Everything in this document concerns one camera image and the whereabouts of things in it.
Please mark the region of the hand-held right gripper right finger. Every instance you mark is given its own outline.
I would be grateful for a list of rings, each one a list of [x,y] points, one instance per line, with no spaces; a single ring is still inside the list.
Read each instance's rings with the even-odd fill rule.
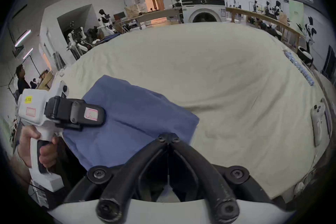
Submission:
[[[241,210],[234,191],[246,201],[273,204],[246,168],[212,165],[174,133],[168,133],[168,174],[179,200],[206,200],[210,219],[217,224],[237,220]]]

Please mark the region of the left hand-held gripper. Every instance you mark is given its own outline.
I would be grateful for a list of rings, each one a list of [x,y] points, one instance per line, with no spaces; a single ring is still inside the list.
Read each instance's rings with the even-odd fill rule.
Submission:
[[[106,121],[106,111],[103,107],[69,99],[68,93],[67,85],[60,81],[49,91],[24,89],[17,103],[23,126],[35,126],[41,134],[38,140],[31,138],[31,168],[27,167],[30,178],[50,192],[64,188],[64,182],[59,174],[53,173],[40,163],[40,148],[51,143],[54,136],[58,137],[71,124],[80,127],[100,127]]]

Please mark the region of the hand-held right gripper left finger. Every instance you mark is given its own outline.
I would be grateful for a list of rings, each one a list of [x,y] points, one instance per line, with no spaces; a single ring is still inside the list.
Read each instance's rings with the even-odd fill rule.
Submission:
[[[64,203],[99,197],[95,212],[108,224],[124,223],[130,200],[157,201],[168,184],[169,135],[161,134],[125,164],[95,166],[70,191]]]

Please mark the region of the person's left hand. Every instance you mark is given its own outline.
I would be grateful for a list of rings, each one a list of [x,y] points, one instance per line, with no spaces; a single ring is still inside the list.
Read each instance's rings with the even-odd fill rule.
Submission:
[[[30,153],[31,138],[38,140],[40,135],[35,126],[29,125],[22,128],[17,152],[28,168],[32,167]],[[58,138],[54,136],[51,143],[40,148],[39,161],[44,167],[50,168],[56,164],[58,157],[57,144]]]

